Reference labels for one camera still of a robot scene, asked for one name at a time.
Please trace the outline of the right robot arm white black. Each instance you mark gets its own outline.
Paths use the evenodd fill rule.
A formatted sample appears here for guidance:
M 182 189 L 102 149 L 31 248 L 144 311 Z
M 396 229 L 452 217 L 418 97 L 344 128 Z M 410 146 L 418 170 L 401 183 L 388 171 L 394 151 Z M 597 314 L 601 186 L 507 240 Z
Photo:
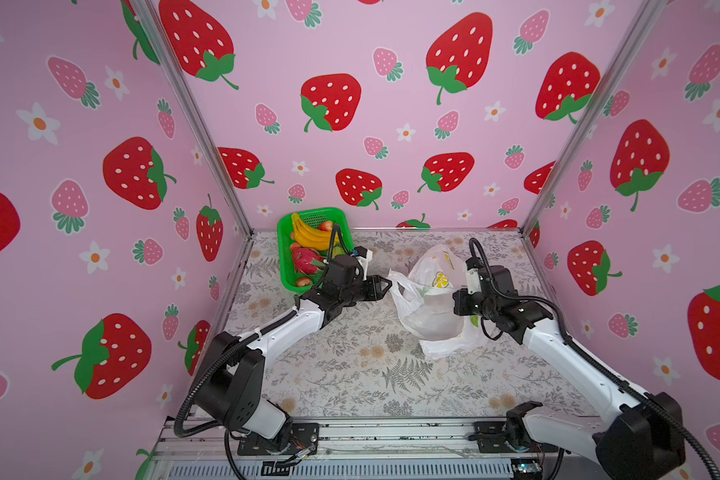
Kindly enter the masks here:
M 552 366 L 597 412 L 597 419 L 587 420 L 537 401 L 523 403 L 506 415 L 512 448 L 559 447 L 597 463 L 612 479 L 660 479 L 685 463 L 680 405 L 665 393 L 641 391 L 601 364 L 565 333 L 556 305 L 517 294 L 506 268 L 468 261 L 466 285 L 453 299 L 455 314 L 493 323 Z

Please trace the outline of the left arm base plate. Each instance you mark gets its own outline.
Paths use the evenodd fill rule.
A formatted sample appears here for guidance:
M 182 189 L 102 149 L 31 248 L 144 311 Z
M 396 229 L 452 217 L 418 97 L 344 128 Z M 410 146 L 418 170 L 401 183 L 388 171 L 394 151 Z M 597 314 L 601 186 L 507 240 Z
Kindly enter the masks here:
M 238 441 L 239 456 L 295 455 L 302 450 L 313 451 L 319 442 L 320 424 L 296 422 L 287 424 L 284 432 L 273 439 L 250 432 Z

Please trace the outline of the red fake dragon fruit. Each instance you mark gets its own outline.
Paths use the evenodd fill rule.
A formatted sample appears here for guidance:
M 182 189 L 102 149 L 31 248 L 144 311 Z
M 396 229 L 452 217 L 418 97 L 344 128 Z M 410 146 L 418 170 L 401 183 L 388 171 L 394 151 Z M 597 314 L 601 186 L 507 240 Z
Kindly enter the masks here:
M 315 250 L 306 247 L 294 247 L 291 250 L 294 270 L 303 276 L 321 274 L 326 267 L 325 259 Z

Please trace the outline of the white lemon print plastic bag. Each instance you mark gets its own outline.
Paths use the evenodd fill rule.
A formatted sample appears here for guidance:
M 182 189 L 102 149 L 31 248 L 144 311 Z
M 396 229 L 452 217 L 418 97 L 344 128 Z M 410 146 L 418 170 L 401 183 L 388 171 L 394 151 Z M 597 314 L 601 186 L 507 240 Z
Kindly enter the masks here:
M 434 361 L 464 355 L 488 343 L 480 318 L 454 313 L 453 294 L 466 286 L 466 263 L 447 246 L 427 250 L 408 274 L 388 273 L 398 318 Z

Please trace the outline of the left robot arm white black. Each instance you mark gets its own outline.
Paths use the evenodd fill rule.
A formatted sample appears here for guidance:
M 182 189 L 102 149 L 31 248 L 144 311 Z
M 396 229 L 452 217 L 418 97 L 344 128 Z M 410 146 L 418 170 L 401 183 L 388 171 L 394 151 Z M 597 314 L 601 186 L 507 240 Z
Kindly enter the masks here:
M 262 397 L 266 368 L 302 339 L 326 327 L 345 309 L 382 300 L 392 281 L 367 273 L 368 259 L 344 255 L 328 262 L 324 273 L 294 306 L 251 332 L 216 335 L 175 417 L 174 433 L 193 436 L 213 427 L 254 433 L 283 450 L 289 443 L 290 415 Z

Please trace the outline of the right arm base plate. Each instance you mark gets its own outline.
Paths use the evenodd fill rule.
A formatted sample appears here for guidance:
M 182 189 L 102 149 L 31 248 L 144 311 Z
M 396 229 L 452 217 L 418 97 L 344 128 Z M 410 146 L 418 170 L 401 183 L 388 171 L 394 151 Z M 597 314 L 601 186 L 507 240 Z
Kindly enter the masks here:
M 474 432 L 467 436 L 467 440 L 476 442 L 481 453 L 556 452 L 556 446 L 532 440 L 523 424 L 529 412 L 542 406 L 540 402 L 528 401 L 507 411 L 503 420 L 475 422 Z

